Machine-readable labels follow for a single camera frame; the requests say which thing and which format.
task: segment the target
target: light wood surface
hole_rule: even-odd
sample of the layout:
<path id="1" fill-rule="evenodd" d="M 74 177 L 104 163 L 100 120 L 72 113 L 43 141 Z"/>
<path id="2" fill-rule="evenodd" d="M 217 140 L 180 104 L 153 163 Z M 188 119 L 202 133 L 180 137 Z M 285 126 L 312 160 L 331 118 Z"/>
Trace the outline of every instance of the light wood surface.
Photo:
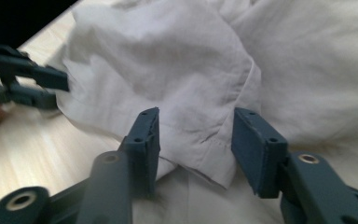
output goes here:
<path id="1" fill-rule="evenodd" d="M 75 7 L 114 2 L 86 0 Z M 44 64 L 74 23 L 66 11 L 21 50 Z M 67 189 L 89 175 L 95 156 L 118 145 L 113 137 L 79 131 L 64 115 L 46 118 L 35 108 L 15 105 L 0 124 L 0 199 L 23 187 L 42 186 L 50 195 Z"/>

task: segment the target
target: white fabric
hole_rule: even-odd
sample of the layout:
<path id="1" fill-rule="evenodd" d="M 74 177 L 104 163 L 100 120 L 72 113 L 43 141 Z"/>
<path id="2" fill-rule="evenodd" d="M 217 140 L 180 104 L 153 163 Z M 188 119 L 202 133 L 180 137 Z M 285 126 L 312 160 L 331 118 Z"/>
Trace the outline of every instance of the white fabric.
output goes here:
<path id="1" fill-rule="evenodd" d="M 160 108 L 160 157 L 227 188 L 235 106 L 258 110 L 260 71 L 232 29 L 201 1 L 131 9 L 81 7 L 58 57 L 70 76 L 60 110 L 119 137 Z M 159 166 L 158 176 L 174 165 Z"/>
<path id="2" fill-rule="evenodd" d="M 259 0 L 242 14 L 221 5 L 263 72 L 263 117 L 291 149 L 322 154 L 358 188 L 358 1 Z M 278 200 L 256 198 L 241 173 L 223 191 L 177 170 L 154 202 L 135 203 L 134 223 L 283 222 Z"/>

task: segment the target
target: wooden surface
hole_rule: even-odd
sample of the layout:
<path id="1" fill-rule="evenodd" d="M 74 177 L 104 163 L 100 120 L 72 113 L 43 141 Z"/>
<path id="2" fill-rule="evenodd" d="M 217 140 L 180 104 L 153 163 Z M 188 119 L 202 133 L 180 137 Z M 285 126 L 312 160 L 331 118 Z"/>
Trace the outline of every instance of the wooden surface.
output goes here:
<path id="1" fill-rule="evenodd" d="M 114 2 L 86 0 L 76 7 Z M 67 11 L 21 50 L 44 64 L 73 24 Z M 118 144 L 113 137 L 79 131 L 63 115 L 46 118 L 37 109 L 16 105 L 0 124 L 0 199 L 23 187 L 42 186 L 50 195 L 66 189 L 89 175 L 95 156 L 117 149 Z"/>

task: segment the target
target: cloth fold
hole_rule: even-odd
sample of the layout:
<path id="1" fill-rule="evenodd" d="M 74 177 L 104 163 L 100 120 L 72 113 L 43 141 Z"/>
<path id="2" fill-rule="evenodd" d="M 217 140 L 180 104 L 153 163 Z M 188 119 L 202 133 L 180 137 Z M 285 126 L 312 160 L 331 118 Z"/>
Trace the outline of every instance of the cloth fold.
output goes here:
<path id="1" fill-rule="evenodd" d="M 120 138 L 138 113 L 158 106 L 160 157 L 172 163 L 160 165 L 158 176 L 179 164 L 227 188 L 236 169 L 233 110 L 259 110 L 260 70 L 204 2 L 123 8 L 74 11 L 76 26 L 50 63 L 70 76 L 71 92 L 58 93 L 60 110 Z"/>

